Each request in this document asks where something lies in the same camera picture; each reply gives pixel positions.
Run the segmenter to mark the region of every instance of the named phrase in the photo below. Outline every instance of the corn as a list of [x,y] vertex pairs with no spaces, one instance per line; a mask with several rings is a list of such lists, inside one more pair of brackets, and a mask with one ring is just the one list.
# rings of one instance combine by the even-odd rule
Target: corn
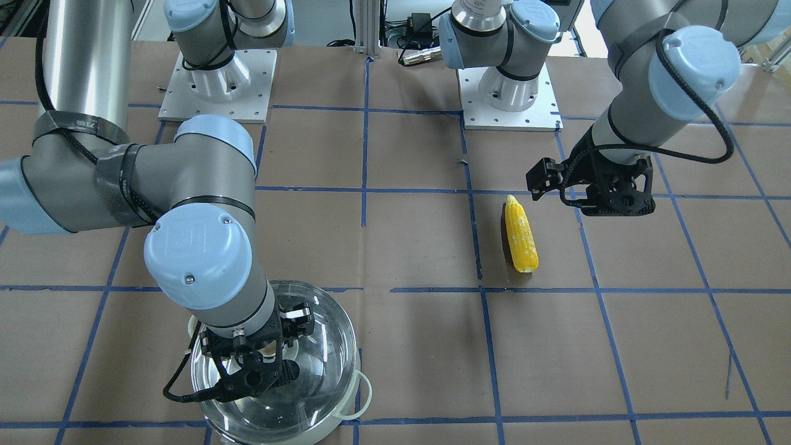
[[539,254],[528,217],[513,195],[508,195],[505,201],[505,231],[508,233],[513,267],[518,272],[533,272],[539,268]]

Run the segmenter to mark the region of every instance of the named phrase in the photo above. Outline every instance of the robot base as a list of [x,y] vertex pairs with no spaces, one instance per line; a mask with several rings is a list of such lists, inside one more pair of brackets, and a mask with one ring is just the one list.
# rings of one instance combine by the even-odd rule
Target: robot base
[[230,102],[209,102],[192,90],[190,73],[181,67],[179,53],[159,119],[182,122],[198,114],[217,114],[243,124],[265,124],[278,53],[274,49],[251,49],[237,51],[236,57],[250,70],[250,86]]
[[487,68],[458,70],[464,128],[468,130],[555,131],[563,128],[558,102],[547,66],[539,74],[539,92],[532,107],[523,112],[498,110],[481,97],[478,84]]

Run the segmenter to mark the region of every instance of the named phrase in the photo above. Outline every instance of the gray floor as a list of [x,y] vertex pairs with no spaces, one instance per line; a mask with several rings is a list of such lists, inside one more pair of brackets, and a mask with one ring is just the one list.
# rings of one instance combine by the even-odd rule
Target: gray floor
[[[0,43],[2,159],[29,152],[32,49]],[[133,46],[135,142],[175,134],[157,86],[177,52]],[[745,67],[721,100],[732,160],[659,157],[653,215],[590,219],[532,202],[524,172],[617,94],[604,60],[551,58],[565,128],[516,133],[462,131],[453,71],[395,57],[281,50],[270,121],[245,126],[264,268],[332,291],[375,387],[324,443],[791,443],[791,99],[775,80]],[[705,122],[667,146],[721,150]],[[501,245],[508,193],[536,237],[531,275]],[[218,443],[197,406],[161,396],[188,313],[154,287],[146,232],[0,232],[0,443]]]

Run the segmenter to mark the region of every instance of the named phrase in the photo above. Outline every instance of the metal base plate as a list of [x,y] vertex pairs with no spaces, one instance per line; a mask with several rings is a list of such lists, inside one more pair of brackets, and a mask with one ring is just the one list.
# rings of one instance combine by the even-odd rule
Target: metal base plate
[[483,68],[458,70],[464,128],[468,130],[555,131],[563,128],[558,102],[549,79],[547,66],[539,74],[539,92],[532,107],[523,112],[504,112],[489,105],[478,91],[486,72]]
[[183,122],[199,114],[217,114],[243,124],[265,124],[278,52],[251,49],[237,51],[236,57],[240,57],[250,70],[250,86],[233,101],[216,103],[204,101],[192,90],[190,73],[181,67],[179,53],[159,110],[160,120]]

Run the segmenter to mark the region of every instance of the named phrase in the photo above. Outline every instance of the glass lid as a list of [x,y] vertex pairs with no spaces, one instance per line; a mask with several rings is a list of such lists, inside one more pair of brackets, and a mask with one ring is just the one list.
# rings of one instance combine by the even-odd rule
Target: glass lid
[[[299,281],[271,281],[283,307],[310,302],[315,319],[313,334],[303,336],[283,352],[297,362],[299,377],[260,397],[229,403],[201,402],[207,420],[239,443],[277,443],[314,428],[341,403],[354,373],[354,338],[349,316],[324,290]],[[239,366],[223,362],[229,373]],[[219,379],[211,359],[192,351],[192,385],[196,390],[214,386]]]

